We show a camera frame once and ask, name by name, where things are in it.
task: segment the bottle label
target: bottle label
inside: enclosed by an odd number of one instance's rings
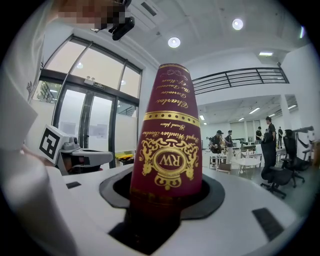
[[[151,197],[196,194],[202,184],[200,122],[189,71],[159,67],[134,159],[131,192]]]

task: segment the metal balustrade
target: metal balustrade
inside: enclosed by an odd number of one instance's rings
[[[216,90],[258,85],[289,84],[280,67],[251,67],[214,73],[192,80],[195,95]]]

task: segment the pixelated blur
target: pixelated blur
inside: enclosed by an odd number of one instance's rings
[[[58,17],[82,28],[101,29],[102,26],[125,22],[126,6],[122,0],[66,0]]]

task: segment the black office chair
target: black office chair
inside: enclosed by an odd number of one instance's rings
[[[297,144],[296,140],[293,137],[285,136],[283,137],[283,143],[285,146],[286,155],[288,158],[282,158],[283,169],[292,171],[293,187],[297,186],[296,178],[301,179],[302,183],[305,183],[305,179],[300,176],[297,171],[304,171],[304,160],[297,157]]]
[[[287,194],[279,190],[278,187],[289,183],[292,178],[292,171],[274,166],[276,164],[276,149],[273,143],[262,143],[261,148],[264,158],[264,168],[261,172],[261,177],[267,180],[269,184],[261,183],[260,186],[266,187],[272,194],[274,192],[281,194],[284,199]]]

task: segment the glass door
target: glass door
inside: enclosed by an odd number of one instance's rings
[[[113,98],[94,93],[88,119],[87,148],[109,151],[109,127]]]
[[[55,126],[77,137],[81,148],[111,151],[109,129],[114,101],[105,93],[66,84]]]
[[[57,127],[69,136],[77,137],[80,141],[81,129],[83,128],[80,120],[87,91],[74,89],[67,88],[64,92]]]

